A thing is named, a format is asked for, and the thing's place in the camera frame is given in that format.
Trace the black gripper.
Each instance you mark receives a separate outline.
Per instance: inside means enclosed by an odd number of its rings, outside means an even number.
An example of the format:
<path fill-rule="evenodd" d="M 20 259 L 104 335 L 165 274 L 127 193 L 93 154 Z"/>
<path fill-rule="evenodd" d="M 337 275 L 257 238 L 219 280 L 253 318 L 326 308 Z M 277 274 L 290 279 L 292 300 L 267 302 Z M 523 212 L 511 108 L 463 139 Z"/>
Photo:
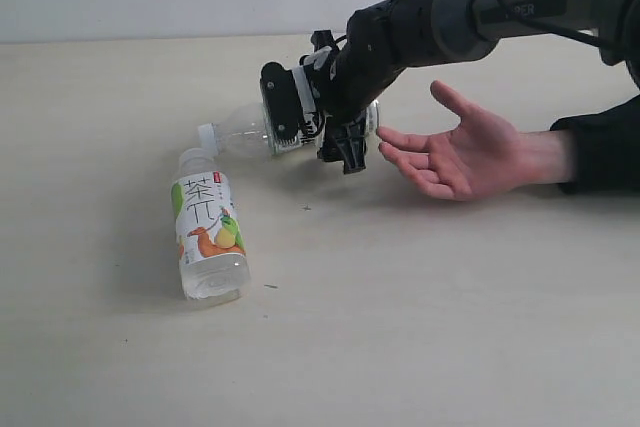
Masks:
<path fill-rule="evenodd" d="M 325 121 L 318 137 L 316 157 L 320 161 L 343 162 L 345 175 L 366 168 L 366 121 L 354 120 L 404 70 L 394 62 L 386 44 L 373 41 L 348 41 L 320 68 L 314 68 L 320 106 L 333 118 Z"/>

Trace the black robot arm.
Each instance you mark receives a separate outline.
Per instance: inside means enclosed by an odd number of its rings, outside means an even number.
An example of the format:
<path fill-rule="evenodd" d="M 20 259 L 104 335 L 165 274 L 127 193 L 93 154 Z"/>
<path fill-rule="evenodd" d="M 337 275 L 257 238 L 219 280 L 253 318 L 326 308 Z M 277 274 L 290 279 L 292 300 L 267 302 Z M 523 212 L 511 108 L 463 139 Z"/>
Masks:
<path fill-rule="evenodd" d="M 409 68 L 475 62 L 502 39 L 552 34 L 596 48 L 639 78 L 639 0 L 384 0 L 356 10 L 316 82 L 325 130 L 317 156 L 364 169 L 364 111 Z"/>

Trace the black sleeved forearm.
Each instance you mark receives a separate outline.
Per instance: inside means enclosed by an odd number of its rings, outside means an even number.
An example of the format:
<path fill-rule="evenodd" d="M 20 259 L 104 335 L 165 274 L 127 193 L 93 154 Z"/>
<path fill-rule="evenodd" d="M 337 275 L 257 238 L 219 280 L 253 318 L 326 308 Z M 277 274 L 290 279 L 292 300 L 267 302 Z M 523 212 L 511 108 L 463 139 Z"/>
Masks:
<path fill-rule="evenodd" d="M 566 195 L 639 191 L 639 98 L 607 110 L 563 117 L 550 126 L 569 136 L 573 173 Z"/>

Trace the person's open hand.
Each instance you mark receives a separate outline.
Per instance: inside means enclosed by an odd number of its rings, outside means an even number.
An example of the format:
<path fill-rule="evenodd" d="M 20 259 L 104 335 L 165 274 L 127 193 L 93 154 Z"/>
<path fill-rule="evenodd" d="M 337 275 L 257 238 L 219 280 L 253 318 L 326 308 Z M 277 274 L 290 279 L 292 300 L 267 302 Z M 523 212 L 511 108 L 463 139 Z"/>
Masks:
<path fill-rule="evenodd" d="M 432 134 L 377 128 L 381 155 L 422 194 L 467 202 L 574 179 L 570 133 L 521 132 L 439 80 L 431 83 L 430 93 L 458 117 L 454 128 Z"/>

